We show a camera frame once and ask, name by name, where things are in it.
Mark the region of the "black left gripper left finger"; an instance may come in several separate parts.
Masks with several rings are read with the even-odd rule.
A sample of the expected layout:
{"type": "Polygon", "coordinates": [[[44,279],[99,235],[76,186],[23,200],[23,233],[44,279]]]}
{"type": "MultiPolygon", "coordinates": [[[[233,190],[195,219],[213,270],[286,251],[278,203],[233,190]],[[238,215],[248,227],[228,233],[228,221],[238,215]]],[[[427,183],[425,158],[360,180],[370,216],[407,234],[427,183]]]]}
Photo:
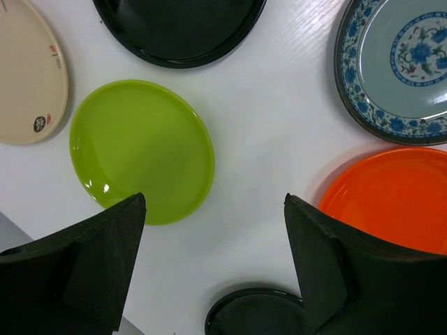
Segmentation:
{"type": "Polygon", "coordinates": [[[1,252],[2,334],[112,334],[122,321],[146,203],[101,213],[1,252]]]}

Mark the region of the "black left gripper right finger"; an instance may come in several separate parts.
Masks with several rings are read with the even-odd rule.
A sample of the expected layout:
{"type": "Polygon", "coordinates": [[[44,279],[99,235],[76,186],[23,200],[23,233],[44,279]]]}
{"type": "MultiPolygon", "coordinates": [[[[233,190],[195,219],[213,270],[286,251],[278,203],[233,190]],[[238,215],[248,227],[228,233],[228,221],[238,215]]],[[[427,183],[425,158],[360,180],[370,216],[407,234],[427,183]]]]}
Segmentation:
{"type": "Polygon", "coordinates": [[[445,334],[446,257],[373,237],[287,195],[310,334],[445,334]]]}

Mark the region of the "matte black plate near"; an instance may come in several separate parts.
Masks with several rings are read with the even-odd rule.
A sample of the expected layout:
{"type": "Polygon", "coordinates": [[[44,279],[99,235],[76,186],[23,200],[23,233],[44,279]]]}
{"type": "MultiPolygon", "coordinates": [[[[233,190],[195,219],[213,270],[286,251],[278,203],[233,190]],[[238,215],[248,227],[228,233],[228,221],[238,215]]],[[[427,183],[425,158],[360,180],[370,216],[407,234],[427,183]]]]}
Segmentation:
{"type": "Polygon", "coordinates": [[[301,298],[274,288],[245,288],[218,300],[205,319],[206,335],[308,334],[301,298]]]}

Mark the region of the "orange plate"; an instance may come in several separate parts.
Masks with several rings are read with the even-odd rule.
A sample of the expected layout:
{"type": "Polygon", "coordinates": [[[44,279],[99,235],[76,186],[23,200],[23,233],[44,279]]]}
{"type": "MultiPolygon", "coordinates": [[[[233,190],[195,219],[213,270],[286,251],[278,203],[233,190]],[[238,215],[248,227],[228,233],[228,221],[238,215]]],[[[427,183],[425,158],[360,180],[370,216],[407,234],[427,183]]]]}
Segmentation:
{"type": "Polygon", "coordinates": [[[419,251],[446,254],[446,152],[383,151],[348,167],[319,209],[358,230],[419,251]]]}

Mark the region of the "green plate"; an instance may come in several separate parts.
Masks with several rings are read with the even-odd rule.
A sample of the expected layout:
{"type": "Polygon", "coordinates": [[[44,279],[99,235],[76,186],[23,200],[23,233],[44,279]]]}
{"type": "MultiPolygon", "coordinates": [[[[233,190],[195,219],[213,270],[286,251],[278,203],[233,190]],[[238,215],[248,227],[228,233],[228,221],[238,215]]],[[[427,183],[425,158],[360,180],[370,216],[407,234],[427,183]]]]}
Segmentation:
{"type": "Polygon", "coordinates": [[[152,82],[120,80],[91,92],[73,115],[69,149],[92,199],[109,208],[140,193],[148,225],[186,218],[212,187],[215,155],[203,121],[152,82]]]}

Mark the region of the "cream plate left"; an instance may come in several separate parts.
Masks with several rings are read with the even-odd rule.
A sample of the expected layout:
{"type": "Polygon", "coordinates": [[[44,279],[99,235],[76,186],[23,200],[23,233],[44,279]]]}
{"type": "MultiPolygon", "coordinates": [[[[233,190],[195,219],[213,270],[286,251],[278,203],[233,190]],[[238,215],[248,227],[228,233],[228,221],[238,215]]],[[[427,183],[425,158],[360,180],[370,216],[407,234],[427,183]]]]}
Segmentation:
{"type": "Polygon", "coordinates": [[[1,142],[51,135],[68,102],[68,71],[55,34],[29,1],[1,2],[1,142]]]}

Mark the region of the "blue floral plate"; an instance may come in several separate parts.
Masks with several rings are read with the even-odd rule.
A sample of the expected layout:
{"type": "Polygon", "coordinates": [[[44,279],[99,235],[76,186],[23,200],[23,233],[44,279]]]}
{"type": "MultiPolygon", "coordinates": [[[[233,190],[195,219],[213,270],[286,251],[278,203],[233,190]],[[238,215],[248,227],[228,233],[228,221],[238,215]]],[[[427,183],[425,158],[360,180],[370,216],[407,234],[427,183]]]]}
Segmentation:
{"type": "Polygon", "coordinates": [[[446,143],[445,1],[350,1],[334,72],[348,113],[372,135],[446,143]]]}

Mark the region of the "glossy black plate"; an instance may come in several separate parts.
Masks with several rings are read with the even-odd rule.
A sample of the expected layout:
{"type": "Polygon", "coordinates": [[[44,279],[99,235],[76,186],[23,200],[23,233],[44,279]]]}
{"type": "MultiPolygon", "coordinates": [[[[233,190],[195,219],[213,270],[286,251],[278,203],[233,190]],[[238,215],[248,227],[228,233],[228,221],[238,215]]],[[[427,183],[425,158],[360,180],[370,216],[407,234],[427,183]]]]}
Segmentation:
{"type": "Polygon", "coordinates": [[[196,68],[231,53],[257,23],[264,1],[96,0],[117,41],[164,68],[196,68]]]}

